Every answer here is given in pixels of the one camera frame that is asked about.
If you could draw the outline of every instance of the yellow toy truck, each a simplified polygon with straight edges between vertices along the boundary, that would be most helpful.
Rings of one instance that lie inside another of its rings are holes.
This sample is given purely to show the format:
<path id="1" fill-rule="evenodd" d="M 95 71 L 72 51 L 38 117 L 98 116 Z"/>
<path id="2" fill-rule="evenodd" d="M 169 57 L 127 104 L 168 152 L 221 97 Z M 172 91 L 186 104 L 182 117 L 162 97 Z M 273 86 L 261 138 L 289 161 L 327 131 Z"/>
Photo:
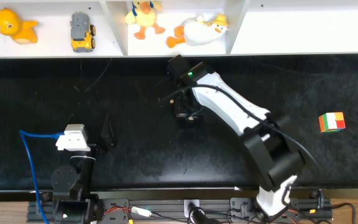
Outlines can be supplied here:
<path id="1" fill-rule="evenodd" d="M 74 52 L 91 52 L 96 47 L 93 39 L 96 28 L 91 25 L 90 17 L 85 13 L 76 12 L 71 18 L 71 46 Z"/>

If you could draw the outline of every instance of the orange beak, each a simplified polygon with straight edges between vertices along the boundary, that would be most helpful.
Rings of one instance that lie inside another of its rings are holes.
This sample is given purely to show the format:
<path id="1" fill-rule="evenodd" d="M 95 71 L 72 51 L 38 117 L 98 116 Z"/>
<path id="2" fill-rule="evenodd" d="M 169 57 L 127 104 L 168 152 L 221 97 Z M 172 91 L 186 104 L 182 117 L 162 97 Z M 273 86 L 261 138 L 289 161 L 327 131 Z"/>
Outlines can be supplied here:
<path id="1" fill-rule="evenodd" d="M 140 10 L 142 10 L 144 14 L 149 14 L 150 11 L 152 10 L 152 8 L 150 7 L 150 2 L 146 1 L 140 4 Z"/>

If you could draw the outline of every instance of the wooden floor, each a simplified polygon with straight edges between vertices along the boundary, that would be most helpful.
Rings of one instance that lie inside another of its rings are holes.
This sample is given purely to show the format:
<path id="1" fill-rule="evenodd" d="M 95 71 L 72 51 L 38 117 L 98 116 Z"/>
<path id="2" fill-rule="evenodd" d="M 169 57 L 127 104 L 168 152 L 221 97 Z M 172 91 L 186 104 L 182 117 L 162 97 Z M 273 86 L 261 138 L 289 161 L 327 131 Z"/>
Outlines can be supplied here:
<path id="1" fill-rule="evenodd" d="M 356 223 L 358 223 L 358 199 L 332 199 L 333 204 L 350 202 L 356 208 Z M 27 202 L 0 202 L 0 224 L 25 224 Z M 352 210 L 350 207 L 339 208 L 334 211 L 334 220 L 331 223 L 352 223 Z"/>

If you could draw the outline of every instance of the plush duck with yellow hat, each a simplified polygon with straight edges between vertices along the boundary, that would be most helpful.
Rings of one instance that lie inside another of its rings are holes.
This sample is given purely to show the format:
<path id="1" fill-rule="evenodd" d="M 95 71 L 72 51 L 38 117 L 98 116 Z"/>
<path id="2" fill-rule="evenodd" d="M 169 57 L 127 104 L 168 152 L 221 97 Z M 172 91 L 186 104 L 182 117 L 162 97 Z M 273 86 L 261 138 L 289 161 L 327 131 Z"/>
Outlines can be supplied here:
<path id="1" fill-rule="evenodd" d="M 0 33 L 10 35 L 18 44 L 37 43 L 37 34 L 33 29 L 36 25 L 38 25 L 37 21 L 22 21 L 14 11 L 8 8 L 0 10 Z"/>
<path id="2" fill-rule="evenodd" d="M 154 9 L 161 11 L 161 3 L 155 1 L 132 2 L 132 11 L 126 16 L 125 22 L 128 25 L 136 23 L 140 26 L 140 31 L 134 34 L 134 36 L 139 40 L 145 39 L 145 32 L 148 27 L 153 27 L 156 34 L 162 34 L 165 32 L 165 29 L 156 23 L 157 14 Z"/>
<path id="3" fill-rule="evenodd" d="M 211 43 L 221 38 L 229 24 L 225 15 L 219 14 L 211 23 L 205 22 L 203 16 L 187 19 L 183 25 L 175 28 L 175 37 L 168 37 L 167 45 L 173 48 L 177 44 L 187 43 L 197 46 Z"/>

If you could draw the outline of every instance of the black mat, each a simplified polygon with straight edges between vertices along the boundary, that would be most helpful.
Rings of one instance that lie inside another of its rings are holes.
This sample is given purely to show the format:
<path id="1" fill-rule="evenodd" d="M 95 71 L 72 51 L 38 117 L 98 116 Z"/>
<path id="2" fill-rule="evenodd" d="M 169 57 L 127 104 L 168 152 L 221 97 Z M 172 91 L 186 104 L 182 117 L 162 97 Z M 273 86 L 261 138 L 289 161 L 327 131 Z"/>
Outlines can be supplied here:
<path id="1" fill-rule="evenodd" d="M 19 130 L 56 133 L 74 120 L 90 130 L 108 112 L 117 148 L 97 157 L 93 190 L 161 187 L 256 189 L 238 151 L 236 135 L 214 114 L 182 128 L 165 103 L 172 91 L 165 76 L 169 58 L 113 59 L 106 75 L 87 87 L 109 59 L 0 60 L 0 190 L 34 188 Z M 223 80 L 251 102 L 286 111 L 300 126 L 303 143 L 322 174 L 305 170 L 303 187 L 358 187 L 358 55 L 190 58 L 211 64 Z M 319 132 L 318 116 L 343 111 L 346 129 Z M 50 174 L 69 163 L 51 139 L 28 143 L 41 189 Z"/>

